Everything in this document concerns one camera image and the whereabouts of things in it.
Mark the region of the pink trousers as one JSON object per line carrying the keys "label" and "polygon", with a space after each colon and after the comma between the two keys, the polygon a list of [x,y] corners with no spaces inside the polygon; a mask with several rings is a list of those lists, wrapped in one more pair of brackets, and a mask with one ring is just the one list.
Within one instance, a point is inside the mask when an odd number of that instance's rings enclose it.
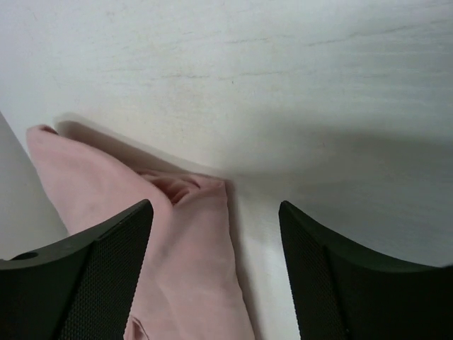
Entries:
{"label": "pink trousers", "polygon": [[125,339],[253,339],[236,275],[222,180],[123,164],[100,149],[38,125],[30,158],[68,233],[141,200],[154,209],[150,240]]}

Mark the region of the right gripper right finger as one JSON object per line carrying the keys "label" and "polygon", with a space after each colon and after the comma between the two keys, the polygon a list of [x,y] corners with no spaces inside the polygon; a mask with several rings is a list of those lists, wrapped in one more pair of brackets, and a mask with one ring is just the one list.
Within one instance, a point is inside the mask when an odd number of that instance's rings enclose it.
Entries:
{"label": "right gripper right finger", "polygon": [[278,215],[302,339],[452,338],[451,266],[379,253],[287,201]]}

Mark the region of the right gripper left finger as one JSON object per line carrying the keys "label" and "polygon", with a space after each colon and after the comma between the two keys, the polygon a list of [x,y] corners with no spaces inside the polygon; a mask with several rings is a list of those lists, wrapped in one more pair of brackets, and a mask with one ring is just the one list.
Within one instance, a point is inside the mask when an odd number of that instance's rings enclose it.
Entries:
{"label": "right gripper left finger", "polygon": [[1,261],[2,339],[122,339],[153,207],[116,216]]}

